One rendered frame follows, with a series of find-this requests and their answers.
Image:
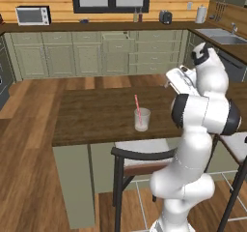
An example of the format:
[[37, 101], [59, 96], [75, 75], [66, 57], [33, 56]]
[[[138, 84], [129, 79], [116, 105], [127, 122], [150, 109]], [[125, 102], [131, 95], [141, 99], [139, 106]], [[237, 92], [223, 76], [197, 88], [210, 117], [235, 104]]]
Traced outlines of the open green drawer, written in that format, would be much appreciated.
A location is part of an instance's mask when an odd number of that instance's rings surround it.
[[103, 34], [102, 48], [105, 53], [132, 52], [134, 40], [127, 34]]

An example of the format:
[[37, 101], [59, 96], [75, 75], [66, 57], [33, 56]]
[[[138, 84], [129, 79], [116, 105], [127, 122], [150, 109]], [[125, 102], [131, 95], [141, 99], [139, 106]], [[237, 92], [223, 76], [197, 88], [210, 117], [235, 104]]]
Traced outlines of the green dining counter base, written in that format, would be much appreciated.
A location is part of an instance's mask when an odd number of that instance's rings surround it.
[[55, 133], [52, 149], [59, 174], [71, 229], [96, 224], [95, 194], [113, 187], [114, 158], [111, 148], [117, 141], [165, 138], [171, 147], [178, 144], [179, 133]]

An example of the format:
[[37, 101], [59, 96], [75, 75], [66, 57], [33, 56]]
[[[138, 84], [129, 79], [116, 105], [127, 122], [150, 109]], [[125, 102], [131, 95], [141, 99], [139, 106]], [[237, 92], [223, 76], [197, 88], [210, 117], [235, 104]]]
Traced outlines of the rail with hanging tools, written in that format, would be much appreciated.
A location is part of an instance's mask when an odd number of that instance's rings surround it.
[[225, 7], [226, 7], [225, 3], [223, 2], [218, 3], [216, 7], [216, 12], [215, 12], [215, 18], [214, 18], [216, 22], [218, 22], [221, 19]]

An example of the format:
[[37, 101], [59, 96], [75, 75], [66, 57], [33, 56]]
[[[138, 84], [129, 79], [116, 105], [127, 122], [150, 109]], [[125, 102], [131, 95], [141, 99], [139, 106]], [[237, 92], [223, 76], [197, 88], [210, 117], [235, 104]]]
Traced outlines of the white microwave oven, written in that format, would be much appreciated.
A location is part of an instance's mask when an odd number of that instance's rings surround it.
[[51, 14], [48, 6], [18, 6], [15, 8], [20, 26], [50, 25]]

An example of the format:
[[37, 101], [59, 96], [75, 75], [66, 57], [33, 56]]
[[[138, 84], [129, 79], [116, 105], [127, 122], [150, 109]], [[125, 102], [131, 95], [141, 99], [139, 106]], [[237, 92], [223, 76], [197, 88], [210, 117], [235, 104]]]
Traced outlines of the steel sink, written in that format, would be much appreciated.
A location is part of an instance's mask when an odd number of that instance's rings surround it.
[[247, 44], [247, 40], [223, 29], [196, 29], [199, 34], [219, 44]]

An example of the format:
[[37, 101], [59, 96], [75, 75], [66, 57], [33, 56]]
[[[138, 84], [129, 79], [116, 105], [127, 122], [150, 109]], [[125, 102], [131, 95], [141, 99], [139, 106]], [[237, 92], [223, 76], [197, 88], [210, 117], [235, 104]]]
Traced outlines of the clear glass cup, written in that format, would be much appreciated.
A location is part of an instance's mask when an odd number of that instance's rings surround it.
[[137, 131], [146, 131], [149, 128], [151, 112], [141, 107], [134, 111], [134, 127]]

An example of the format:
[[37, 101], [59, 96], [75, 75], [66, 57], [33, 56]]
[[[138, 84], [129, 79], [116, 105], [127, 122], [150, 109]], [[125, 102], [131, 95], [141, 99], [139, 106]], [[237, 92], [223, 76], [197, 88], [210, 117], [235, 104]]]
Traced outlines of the green lower cupboard run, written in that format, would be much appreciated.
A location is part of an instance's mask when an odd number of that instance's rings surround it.
[[[103, 34], [127, 34], [132, 52], [105, 53]], [[15, 76], [27, 78], [165, 73], [191, 67], [201, 39], [187, 30], [7, 33]]]

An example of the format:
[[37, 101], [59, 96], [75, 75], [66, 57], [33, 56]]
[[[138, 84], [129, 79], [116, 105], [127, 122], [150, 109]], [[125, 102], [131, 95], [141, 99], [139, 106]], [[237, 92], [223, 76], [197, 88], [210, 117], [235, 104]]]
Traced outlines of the dark dishwasher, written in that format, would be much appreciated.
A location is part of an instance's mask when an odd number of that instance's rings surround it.
[[242, 82], [247, 66], [222, 50], [218, 52], [218, 56], [225, 66], [229, 81]]

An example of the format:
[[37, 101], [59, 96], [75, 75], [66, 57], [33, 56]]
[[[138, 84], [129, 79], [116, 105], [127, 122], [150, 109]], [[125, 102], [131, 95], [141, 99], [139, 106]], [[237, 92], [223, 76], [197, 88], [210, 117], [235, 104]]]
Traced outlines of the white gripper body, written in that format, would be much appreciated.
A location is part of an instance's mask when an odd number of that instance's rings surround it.
[[186, 67], [173, 68], [166, 72], [166, 77], [178, 94], [199, 96], [195, 70], [189, 70]]

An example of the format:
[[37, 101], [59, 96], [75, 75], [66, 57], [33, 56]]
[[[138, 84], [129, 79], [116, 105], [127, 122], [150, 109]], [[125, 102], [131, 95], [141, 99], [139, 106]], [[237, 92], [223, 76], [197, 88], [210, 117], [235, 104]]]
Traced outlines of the white paper towel roll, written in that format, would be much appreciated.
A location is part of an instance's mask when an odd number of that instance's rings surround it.
[[197, 9], [195, 22], [200, 24], [200, 23], [204, 23], [205, 21], [206, 21], [206, 6], [201, 5]]

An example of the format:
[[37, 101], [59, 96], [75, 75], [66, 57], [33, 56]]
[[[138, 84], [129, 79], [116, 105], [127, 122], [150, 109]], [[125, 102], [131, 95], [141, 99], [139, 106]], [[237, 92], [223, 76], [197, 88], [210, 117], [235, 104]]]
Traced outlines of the black toaster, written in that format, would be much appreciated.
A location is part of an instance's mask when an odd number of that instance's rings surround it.
[[159, 21], [163, 24], [171, 24], [172, 23], [172, 13], [167, 10], [162, 10], [159, 13]]

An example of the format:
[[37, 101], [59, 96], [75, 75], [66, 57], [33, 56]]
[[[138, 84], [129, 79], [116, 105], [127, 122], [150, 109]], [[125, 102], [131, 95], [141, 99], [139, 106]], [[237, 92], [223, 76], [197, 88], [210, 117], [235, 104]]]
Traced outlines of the black stool with white seat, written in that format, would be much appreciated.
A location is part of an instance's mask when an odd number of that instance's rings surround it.
[[231, 197], [217, 229], [217, 232], [224, 232], [242, 184], [244, 181], [247, 182], [247, 132], [237, 132], [231, 136], [215, 134], [212, 140], [211, 157], [214, 154], [218, 142], [221, 142], [225, 146], [238, 164], [233, 184], [230, 186]]
[[121, 232], [123, 191], [136, 175], [147, 175], [166, 167], [175, 155], [165, 139], [116, 142], [111, 150], [115, 158], [112, 205], [115, 211], [114, 232]]

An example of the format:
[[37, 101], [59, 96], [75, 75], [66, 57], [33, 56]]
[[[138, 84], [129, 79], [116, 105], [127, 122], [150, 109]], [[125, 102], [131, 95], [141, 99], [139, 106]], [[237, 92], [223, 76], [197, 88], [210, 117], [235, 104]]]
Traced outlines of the dark oven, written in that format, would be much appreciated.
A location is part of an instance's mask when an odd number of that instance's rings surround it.
[[4, 36], [0, 36], [0, 110], [10, 97], [9, 88], [14, 83], [14, 70]]

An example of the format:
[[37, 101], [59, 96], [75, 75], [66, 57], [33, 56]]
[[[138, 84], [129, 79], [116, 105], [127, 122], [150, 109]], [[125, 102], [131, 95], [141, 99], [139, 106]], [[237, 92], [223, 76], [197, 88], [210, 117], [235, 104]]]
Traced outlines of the red striped straw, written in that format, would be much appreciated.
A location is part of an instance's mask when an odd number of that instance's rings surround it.
[[135, 99], [135, 104], [136, 104], [136, 115], [138, 117], [139, 125], [142, 126], [143, 124], [142, 124], [141, 110], [140, 110], [137, 95], [134, 95], [134, 99]]

